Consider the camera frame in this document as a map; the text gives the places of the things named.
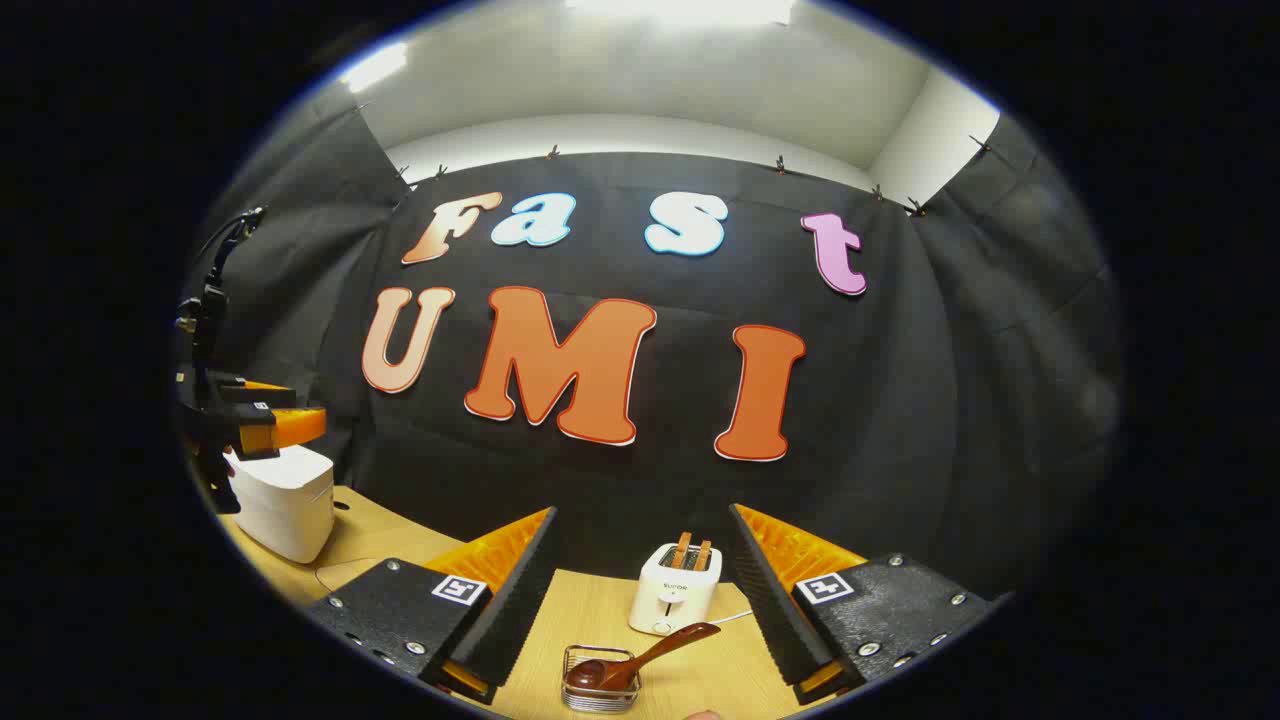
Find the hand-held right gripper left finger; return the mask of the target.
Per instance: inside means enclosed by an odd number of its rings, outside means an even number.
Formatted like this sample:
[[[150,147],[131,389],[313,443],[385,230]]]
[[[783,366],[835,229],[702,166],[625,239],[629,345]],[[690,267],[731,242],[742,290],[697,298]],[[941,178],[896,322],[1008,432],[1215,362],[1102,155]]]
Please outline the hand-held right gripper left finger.
[[[383,559],[305,612],[398,673],[489,705],[554,577],[556,520],[547,507],[425,564]]]

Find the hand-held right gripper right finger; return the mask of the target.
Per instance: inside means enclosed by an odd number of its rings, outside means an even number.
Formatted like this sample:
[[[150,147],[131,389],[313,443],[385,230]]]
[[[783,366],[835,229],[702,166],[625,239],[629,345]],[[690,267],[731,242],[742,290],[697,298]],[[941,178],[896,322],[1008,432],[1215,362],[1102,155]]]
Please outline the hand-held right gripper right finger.
[[[730,516],[736,584],[800,705],[904,673],[998,607],[905,553],[864,557],[742,503]]]

